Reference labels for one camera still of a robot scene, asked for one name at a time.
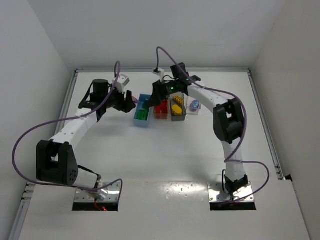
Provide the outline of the yellow rounded lego brick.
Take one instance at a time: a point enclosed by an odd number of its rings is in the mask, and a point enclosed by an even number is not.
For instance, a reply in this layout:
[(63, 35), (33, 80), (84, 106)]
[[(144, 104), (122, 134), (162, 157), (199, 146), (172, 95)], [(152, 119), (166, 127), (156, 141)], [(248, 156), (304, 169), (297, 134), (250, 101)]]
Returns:
[(183, 114), (183, 109), (179, 105), (174, 104), (171, 107), (171, 114), (173, 116), (181, 116)]

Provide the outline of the yellow striped lego brick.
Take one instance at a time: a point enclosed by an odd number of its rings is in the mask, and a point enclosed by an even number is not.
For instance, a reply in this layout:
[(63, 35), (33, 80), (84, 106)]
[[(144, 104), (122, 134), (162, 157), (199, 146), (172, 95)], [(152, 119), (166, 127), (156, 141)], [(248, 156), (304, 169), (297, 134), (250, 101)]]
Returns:
[(182, 105), (182, 104), (184, 103), (184, 99), (183, 99), (183, 97), (180, 96), (180, 95), (175, 95), (175, 96), (173, 97), (173, 101), (174, 101), (175, 103), (177, 103), (178, 105)]

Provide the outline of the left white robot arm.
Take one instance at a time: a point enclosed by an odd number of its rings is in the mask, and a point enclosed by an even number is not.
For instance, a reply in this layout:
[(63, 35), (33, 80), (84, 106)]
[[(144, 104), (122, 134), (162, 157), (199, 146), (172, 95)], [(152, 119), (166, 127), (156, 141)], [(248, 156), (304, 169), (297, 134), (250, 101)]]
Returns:
[(36, 178), (39, 181), (87, 191), (103, 185), (101, 176), (78, 165), (75, 149), (87, 131), (108, 109), (129, 113), (136, 107), (132, 92), (125, 90), (130, 79), (121, 74), (111, 83), (94, 79), (72, 117), (56, 135), (36, 146)]

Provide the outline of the green number lego brick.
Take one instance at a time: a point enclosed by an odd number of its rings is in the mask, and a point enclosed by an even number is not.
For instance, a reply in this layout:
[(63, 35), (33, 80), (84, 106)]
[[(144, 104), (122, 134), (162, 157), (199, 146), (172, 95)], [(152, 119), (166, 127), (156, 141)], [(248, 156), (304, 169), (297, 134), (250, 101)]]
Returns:
[(142, 108), (145, 110), (148, 110), (149, 108), (151, 108), (150, 106), (150, 99), (145, 99), (143, 104), (142, 104)]

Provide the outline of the green lego plate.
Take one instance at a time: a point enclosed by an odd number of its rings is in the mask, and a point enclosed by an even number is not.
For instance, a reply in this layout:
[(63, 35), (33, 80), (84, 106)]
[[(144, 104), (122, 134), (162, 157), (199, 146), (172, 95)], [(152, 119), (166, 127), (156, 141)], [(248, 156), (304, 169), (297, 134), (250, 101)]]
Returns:
[(139, 120), (139, 121), (147, 121), (148, 120), (148, 115), (149, 115), (149, 110), (148, 109), (140, 109), (140, 110), (138, 110), (135, 119)]

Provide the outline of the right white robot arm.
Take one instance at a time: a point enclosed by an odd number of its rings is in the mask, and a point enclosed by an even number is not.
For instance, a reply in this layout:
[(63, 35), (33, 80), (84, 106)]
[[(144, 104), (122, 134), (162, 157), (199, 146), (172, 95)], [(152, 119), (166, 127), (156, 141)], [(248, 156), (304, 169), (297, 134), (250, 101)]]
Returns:
[(248, 184), (248, 176), (243, 165), (241, 144), (246, 130), (242, 103), (237, 98), (227, 99), (201, 86), (201, 79), (190, 76), (185, 64), (180, 63), (170, 67), (173, 80), (158, 80), (152, 84), (152, 94), (143, 107), (150, 108), (161, 104), (172, 94), (183, 93), (206, 107), (213, 115), (213, 132), (221, 141), (225, 157), (225, 184), (222, 189), (233, 196), (236, 191)]

